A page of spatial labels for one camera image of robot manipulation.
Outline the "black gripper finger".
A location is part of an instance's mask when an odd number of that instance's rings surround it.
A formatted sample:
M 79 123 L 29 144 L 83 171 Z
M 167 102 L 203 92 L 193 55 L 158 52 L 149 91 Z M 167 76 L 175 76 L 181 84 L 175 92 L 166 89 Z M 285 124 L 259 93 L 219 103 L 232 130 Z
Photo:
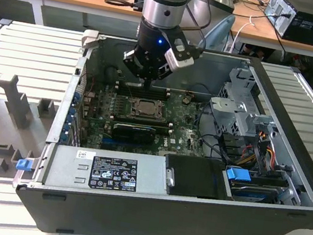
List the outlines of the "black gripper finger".
M 124 53 L 123 62 L 133 76 L 139 79 L 143 89 L 147 89 L 151 66 L 148 54 L 139 49 L 133 49 Z
M 146 89 L 149 90 L 151 85 L 157 81 L 157 80 L 162 80 L 169 75 L 171 75 L 172 71 L 169 68 L 168 64 L 163 65 L 160 68 L 154 68 L 149 72 L 148 80 L 147 80 L 147 85 Z

